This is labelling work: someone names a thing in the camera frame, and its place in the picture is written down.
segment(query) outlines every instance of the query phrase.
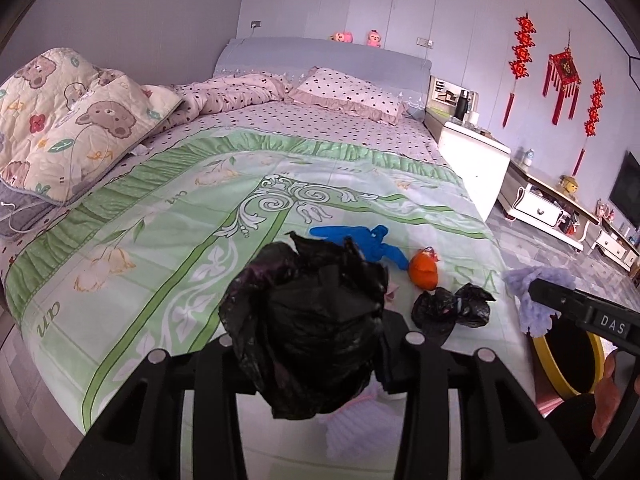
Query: finger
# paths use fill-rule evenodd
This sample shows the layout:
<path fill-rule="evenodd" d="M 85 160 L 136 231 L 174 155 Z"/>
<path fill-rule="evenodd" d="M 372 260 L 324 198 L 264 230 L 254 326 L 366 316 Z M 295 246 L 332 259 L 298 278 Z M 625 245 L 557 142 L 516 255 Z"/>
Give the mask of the finger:
<path fill-rule="evenodd" d="M 613 375 L 613 372 L 616 369 L 616 355 L 618 354 L 617 350 L 611 352 L 607 358 L 604 360 L 604 377 L 610 378 Z"/>
<path fill-rule="evenodd" d="M 596 412 L 591 421 L 593 434 L 602 438 L 616 414 L 622 394 L 611 377 L 601 380 L 595 390 Z"/>

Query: blue plastic toy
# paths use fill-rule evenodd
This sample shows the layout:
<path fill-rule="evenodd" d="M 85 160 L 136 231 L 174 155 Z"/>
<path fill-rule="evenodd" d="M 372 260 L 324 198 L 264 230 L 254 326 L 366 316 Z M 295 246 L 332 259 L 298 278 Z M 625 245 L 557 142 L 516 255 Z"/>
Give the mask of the blue plastic toy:
<path fill-rule="evenodd" d="M 388 232 L 389 229 L 383 225 L 376 226 L 373 229 L 362 226 L 337 225 L 312 227 L 309 230 L 309 234 L 312 236 L 324 238 L 324 240 L 329 240 L 337 245 L 342 245 L 344 239 L 350 236 L 368 262 L 379 262 L 382 256 L 386 256 L 395 262 L 399 269 L 407 270 L 409 268 L 409 260 L 402 254 L 402 251 L 393 245 L 382 243 L 382 239 Z"/>

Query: yellow round frame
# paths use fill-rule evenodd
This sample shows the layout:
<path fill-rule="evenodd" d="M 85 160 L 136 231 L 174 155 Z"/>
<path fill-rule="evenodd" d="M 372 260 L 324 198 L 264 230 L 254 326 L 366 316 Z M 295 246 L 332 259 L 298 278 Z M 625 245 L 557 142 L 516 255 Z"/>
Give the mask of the yellow round frame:
<path fill-rule="evenodd" d="M 604 375 L 604 349 L 602 348 L 602 341 L 599 336 L 590 332 L 587 332 L 586 334 L 589 337 L 595 360 L 594 364 L 596 373 L 593 378 L 593 384 L 589 390 L 589 393 L 593 393 L 596 384 L 602 380 Z M 564 375 L 562 375 L 562 372 L 560 371 L 560 368 L 558 368 L 558 364 L 556 364 L 556 360 L 551 353 L 549 345 L 546 342 L 546 338 L 544 336 L 534 337 L 532 338 L 532 341 L 533 346 L 536 349 L 536 354 L 538 354 L 538 359 L 540 359 L 540 364 L 542 364 L 546 376 L 551 382 L 553 388 L 558 392 L 558 395 L 560 395 L 564 400 L 580 395 L 580 392 L 575 390 L 564 378 Z"/>

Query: wall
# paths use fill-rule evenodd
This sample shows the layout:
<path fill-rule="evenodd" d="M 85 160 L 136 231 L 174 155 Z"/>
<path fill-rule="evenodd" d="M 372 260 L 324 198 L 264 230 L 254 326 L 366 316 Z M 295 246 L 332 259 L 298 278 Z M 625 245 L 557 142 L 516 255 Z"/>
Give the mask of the wall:
<path fill-rule="evenodd" d="M 602 14 L 602 2 L 587 4 Z M 517 84 L 511 118 L 503 129 L 514 83 L 508 61 L 513 59 L 515 18 L 526 11 L 538 30 L 534 62 L 530 77 Z M 480 125 L 514 150 L 533 148 L 534 165 L 553 176 L 574 168 L 586 138 L 591 82 L 602 75 L 607 95 L 598 135 L 589 140 L 578 174 L 578 196 L 587 206 L 609 195 L 625 150 L 640 155 L 640 92 L 628 76 L 628 55 L 578 0 L 242 0 L 238 37 L 249 35 L 251 20 L 262 20 L 257 36 L 327 38 L 345 29 L 362 43 L 369 29 L 377 29 L 385 48 L 427 55 L 434 75 L 478 91 Z M 613 25 L 610 28 L 625 34 L 619 23 Z M 548 54 L 564 49 L 569 29 L 582 93 L 575 119 L 567 119 L 566 101 L 560 123 L 553 126 L 557 94 L 542 98 L 543 80 Z M 432 39 L 434 48 L 416 45 L 418 36 Z"/>
<path fill-rule="evenodd" d="M 0 81 L 55 46 L 140 83 L 203 80 L 236 35 L 240 1 L 37 0 L 0 54 Z"/>

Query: red hanging ornament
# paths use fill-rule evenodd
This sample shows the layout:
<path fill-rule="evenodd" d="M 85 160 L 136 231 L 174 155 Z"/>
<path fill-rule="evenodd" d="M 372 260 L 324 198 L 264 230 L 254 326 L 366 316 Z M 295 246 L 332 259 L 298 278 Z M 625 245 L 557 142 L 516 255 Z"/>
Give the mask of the red hanging ornament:
<path fill-rule="evenodd" d="M 513 75 L 515 77 L 515 81 L 513 83 L 513 92 L 509 94 L 507 109 L 504 111 L 504 119 L 502 120 L 503 128 L 507 125 L 509 114 L 511 113 L 511 107 L 513 107 L 513 100 L 516 97 L 516 83 L 518 79 L 529 77 L 529 72 L 527 71 L 526 64 L 533 61 L 529 53 L 529 48 L 536 46 L 536 44 L 533 43 L 533 40 L 531 39 L 531 35 L 535 34 L 536 28 L 533 26 L 533 22 L 529 19 L 529 13 L 527 13 L 525 16 L 516 18 L 516 20 L 520 25 L 520 30 L 516 30 L 515 32 L 518 44 L 511 47 L 516 55 L 516 59 L 515 61 L 509 62 L 511 72 L 513 72 Z"/>
<path fill-rule="evenodd" d="M 531 59 L 531 54 L 529 54 L 529 49 L 526 46 L 517 45 L 512 46 L 511 48 L 515 52 L 518 62 L 531 63 L 533 61 Z"/>
<path fill-rule="evenodd" d="M 553 124 L 558 124 L 560 113 L 562 112 L 562 102 L 565 98 L 573 97 L 574 100 L 569 110 L 569 119 L 574 118 L 575 107 L 578 104 L 578 94 L 580 93 L 580 76 L 574 64 L 574 57 L 571 54 L 571 47 L 567 46 L 560 54 L 550 54 L 549 63 L 546 68 L 545 87 L 542 95 L 546 97 L 549 85 L 553 82 L 554 88 L 558 91 L 558 100 L 552 119 Z"/>
<path fill-rule="evenodd" d="M 587 137 L 596 134 L 596 123 L 600 122 L 598 110 L 602 108 L 602 96 L 605 94 L 602 78 L 599 77 L 593 82 L 593 94 L 591 94 L 591 108 L 589 108 L 589 120 L 584 123 L 584 131 Z"/>
<path fill-rule="evenodd" d="M 602 108 L 602 96 L 605 94 L 604 85 L 602 84 L 602 78 L 599 77 L 593 82 L 593 94 L 591 94 L 591 107 L 589 108 L 589 120 L 584 123 L 584 131 L 587 134 L 587 139 L 593 137 L 596 134 L 596 123 L 600 122 L 600 116 L 598 110 Z M 580 156 L 578 162 L 575 165 L 574 176 L 580 169 L 582 158 L 584 157 L 584 151 L 587 146 L 587 139 L 584 141 L 584 146 L 580 150 Z"/>

